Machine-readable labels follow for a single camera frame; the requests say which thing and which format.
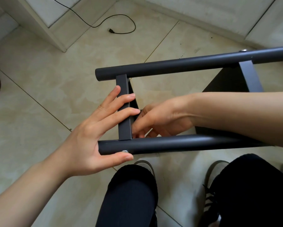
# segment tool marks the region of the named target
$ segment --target sneaker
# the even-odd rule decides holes
[[[153,167],[151,166],[151,164],[148,161],[146,161],[146,160],[138,160],[138,161],[136,161],[134,163],[134,165],[139,165],[139,166],[142,166],[143,168],[146,168],[148,171],[151,172],[151,174],[155,178]]]
[[[220,172],[228,165],[229,163],[223,160],[214,162],[208,169],[204,188],[206,192],[206,202],[204,205],[204,213],[201,216],[199,227],[210,226],[216,227],[219,226],[221,216],[219,214],[217,202],[215,199],[215,192],[212,191],[211,185]]]

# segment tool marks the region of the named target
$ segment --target leg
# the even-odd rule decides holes
[[[157,186],[151,172],[142,166],[123,166],[108,185],[96,227],[155,226],[157,202]]]
[[[255,154],[228,164],[210,191],[220,226],[283,226],[283,173]]]

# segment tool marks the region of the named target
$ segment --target dark gray metal tube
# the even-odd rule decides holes
[[[254,64],[283,61],[283,47],[97,68],[95,70],[95,75],[98,81],[115,80],[116,76],[122,74],[127,74],[128,78],[153,76],[168,73],[224,68],[237,64],[241,61],[252,61]]]
[[[189,150],[213,150],[267,146],[260,141],[241,135],[233,137],[209,135],[178,135],[172,137],[140,138],[132,140],[98,141],[101,155],[127,150],[131,154],[160,153]]]

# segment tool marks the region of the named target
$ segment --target black cable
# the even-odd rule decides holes
[[[71,8],[69,8],[69,7],[65,6],[65,5],[63,5],[62,3],[58,2],[57,0],[54,0],[54,1],[56,1],[56,2],[59,3],[59,4],[61,4],[63,7],[68,8],[68,9],[71,10],[73,13],[75,13],[80,19],[82,19],[82,18],[81,18],[74,10],[72,10]],[[112,29],[109,29],[109,32],[110,32],[110,33],[114,33],[114,34],[129,34],[129,33],[134,32],[135,29],[136,29],[136,24],[135,24],[135,22],[134,22],[129,16],[127,16],[127,15],[125,15],[125,14],[115,14],[115,15],[112,15],[112,16],[107,17],[106,19],[108,19],[108,18],[110,18],[110,17],[113,17],[113,16],[119,16],[119,15],[123,15],[123,16],[128,17],[128,18],[133,22],[133,24],[134,24],[134,30],[132,30],[131,32],[128,32],[128,33],[116,33],[116,32],[114,32]],[[89,25],[88,23],[86,23],[86,24],[87,24],[88,26],[92,27],[92,28],[97,28],[97,27],[98,27],[98,26],[93,27],[92,25]]]

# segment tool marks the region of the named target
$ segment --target hand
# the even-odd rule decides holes
[[[140,110],[131,107],[116,112],[124,103],[135,99],[135,94],[116,98],[120,90],[116,86],[92,115],[78,125],[45,161],[54,161],[65,177],[71,177],[94,174],[132,160],[133,155],[129,153],[102,156],[98,152],[98,140],[106,131],[125,118],[140,113]]]
[[[189,113],[185,112],[188,96],[179,96],[163,103],[148,104],[132,125],[135,138],[173,136],[193,127]]]

